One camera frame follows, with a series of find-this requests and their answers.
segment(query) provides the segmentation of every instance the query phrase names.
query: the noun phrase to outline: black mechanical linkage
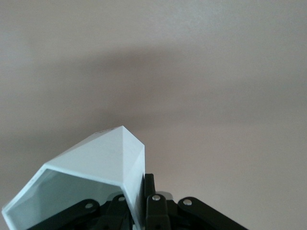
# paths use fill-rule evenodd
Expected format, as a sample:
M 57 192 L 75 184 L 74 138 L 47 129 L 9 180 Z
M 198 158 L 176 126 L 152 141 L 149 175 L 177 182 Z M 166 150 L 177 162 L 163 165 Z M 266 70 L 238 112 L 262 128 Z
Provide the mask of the black mechanical linkage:
M 146 230 L 247 230 L 194 197 L 178 204 L 157 194 L 153 174 L 144 179 Z M 83 200 L 28 230 L 132 230 L 133 220 L 124 195 L 102 206 Z

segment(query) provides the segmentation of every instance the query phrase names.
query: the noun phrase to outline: white ceiling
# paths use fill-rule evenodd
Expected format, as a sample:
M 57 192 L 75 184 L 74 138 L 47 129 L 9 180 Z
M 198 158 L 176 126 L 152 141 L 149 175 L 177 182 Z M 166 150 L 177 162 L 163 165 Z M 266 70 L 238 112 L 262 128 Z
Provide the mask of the white ceiling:
M 120 125 L 176 201 L 306 229 L 307 1 L 0 0 L 0 205 Z

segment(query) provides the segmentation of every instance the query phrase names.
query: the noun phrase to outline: black plastic part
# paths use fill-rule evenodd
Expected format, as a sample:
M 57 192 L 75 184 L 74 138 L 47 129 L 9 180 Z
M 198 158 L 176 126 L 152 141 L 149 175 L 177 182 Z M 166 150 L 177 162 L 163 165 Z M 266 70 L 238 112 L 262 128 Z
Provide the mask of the black plastic part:
M 146 230 L 171 230 L 164 196 L 160 194 L 147 197 Z
M 99 203 L 92 199 L 83 200 L 64 211 L 36 224 L 28 230 L 66 230 L 73 225 L 99 216 Z
M 145 182 L 144 182 L 144 197 L 145 201 L 147 197 L 150 195 L 155 194 L 155 187 L 154 187 L 154 176 L 153 174 L 145 174 Z
M 132 217 L 123 195 L 113 198 L 106 214 L 102 215 L 93 230 L 132 230 Z
M 178 202 L 178 212 L 191 220 L 192 225 L 201 225 L 204 229 L 213 230 L 247 230 L 214 208 L 194 197 L 186 197 Z
M 178 214 L 178 205 L 173 200 L 167 200 L 167 213 L 171 222 L 172 230 L 190 230 L 191 221 L 186 216 Z

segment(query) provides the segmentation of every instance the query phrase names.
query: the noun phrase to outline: metal screw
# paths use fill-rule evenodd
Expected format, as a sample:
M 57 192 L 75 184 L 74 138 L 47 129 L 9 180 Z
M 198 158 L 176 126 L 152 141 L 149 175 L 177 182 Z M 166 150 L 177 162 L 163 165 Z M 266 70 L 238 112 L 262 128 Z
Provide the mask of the metal screw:
M 155 200 L 155 201 L 158 201 L 158 200 L 160 200 L 161 199 L 161 197 L 159 196 L 159 195 L 154 195 L 153 196 L 153 200 Z
M 93 207 L 94 205 L 92 204 L 92 203 L 88 203 L 88 204 L 86 204 L 86 206 L 85 206 L 85 208 L 91 208 L 91 207 Z
M 118 201 L 124 201 L 124 200 L 125 200 L 124 196 L 121 196 L 120 198 L 118 198 Z
M 190 205 L 192 205 L 192 201 L 189 200 L 189 199 L 185 199 L 185 200 L 183 201 L 183 204 L 184 204 L 184 205 L 187 205 L 187 206 L 190 206 Z

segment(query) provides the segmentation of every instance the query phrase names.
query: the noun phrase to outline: white 3d-printed part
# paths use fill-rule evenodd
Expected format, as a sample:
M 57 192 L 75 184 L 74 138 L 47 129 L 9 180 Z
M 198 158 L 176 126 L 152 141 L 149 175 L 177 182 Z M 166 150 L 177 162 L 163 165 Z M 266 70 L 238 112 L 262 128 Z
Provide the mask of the white 3d-printed part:
M 84 199 L 104 204 L 123 193 L 143 227 L 144 145 L 125 127 L 95 133 L 46 162 L 2 209 L 10 230 L 25 230 Z

